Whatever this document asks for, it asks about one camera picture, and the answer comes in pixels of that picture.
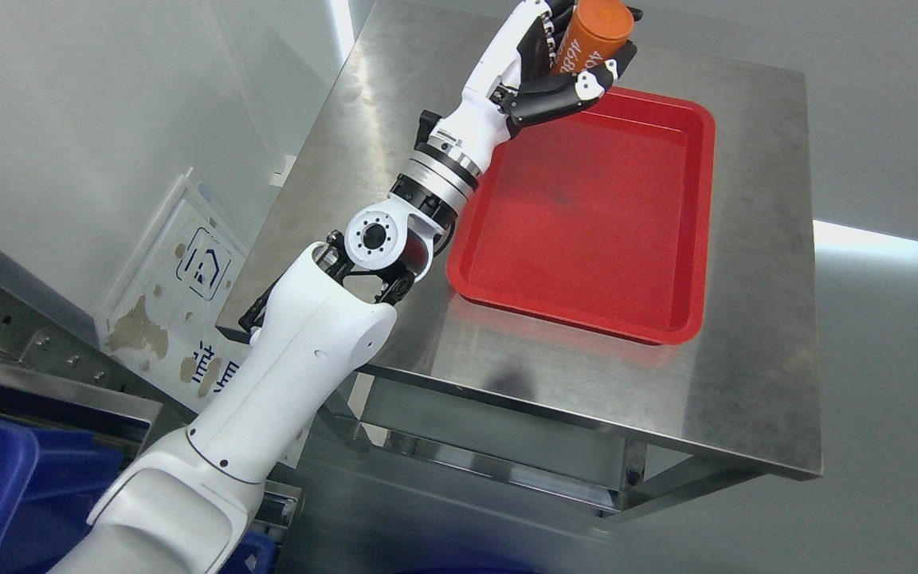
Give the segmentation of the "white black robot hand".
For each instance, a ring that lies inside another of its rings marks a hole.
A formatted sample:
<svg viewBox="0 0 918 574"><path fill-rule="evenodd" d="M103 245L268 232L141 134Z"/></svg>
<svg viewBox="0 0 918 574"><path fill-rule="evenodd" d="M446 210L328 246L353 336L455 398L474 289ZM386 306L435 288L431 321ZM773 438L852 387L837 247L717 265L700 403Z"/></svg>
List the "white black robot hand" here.
<svg viewBox="0 0 918 574"><path fill-rule="evenodd" d="M559 32L554 21L575 1L521 1L489 42L461 90L458 108L422 119L413 159L426 168L481 177L496 147L522 128L594 106L638 53L628 39L612 58L578 73L550 75Z"/></svg>

